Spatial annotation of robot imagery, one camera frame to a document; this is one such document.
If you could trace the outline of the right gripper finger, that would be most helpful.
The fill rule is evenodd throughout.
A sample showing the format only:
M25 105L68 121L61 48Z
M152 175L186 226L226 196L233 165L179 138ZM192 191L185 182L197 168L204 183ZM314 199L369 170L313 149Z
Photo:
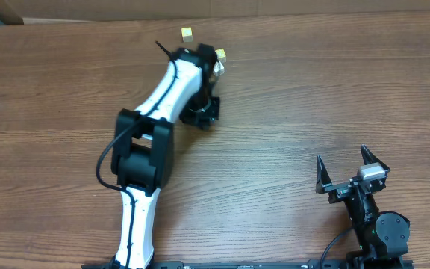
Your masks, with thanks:
M315 191L324 194L332 186L331 178L320 155L317 156L317 180Z
M390 168L379 158L377 158L365 144L361 145L361 155L365 165L378 163L386 173L390 172Z

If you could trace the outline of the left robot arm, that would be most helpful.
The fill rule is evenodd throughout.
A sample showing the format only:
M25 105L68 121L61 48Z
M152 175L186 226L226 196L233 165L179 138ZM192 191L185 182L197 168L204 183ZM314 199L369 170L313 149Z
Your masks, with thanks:
M174 163L176 121L208 130L219 118L219 98L213 95L216 68L221 63L213 46L170 52L161 82L134 110L116 119L114 139L107 146L110 168L122 197L119 248L107 268L148 268L155 211Z

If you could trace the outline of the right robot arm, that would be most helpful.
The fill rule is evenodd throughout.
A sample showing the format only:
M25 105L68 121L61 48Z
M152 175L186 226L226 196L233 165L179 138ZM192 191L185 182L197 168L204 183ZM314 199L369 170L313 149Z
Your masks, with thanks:
M341 232L324 249L317 268L324 268L329 250L346 234L354 232L359 251L346 254L337 268L412 268L412 261L404 261L408 252L410 220L394 211L380 211L373 194L386 187L390 168L378 159L366 145L361 145L364 164L346 183L333 184L321 156L317 156L315 191L328 194L331 204L343 202L352 226Z

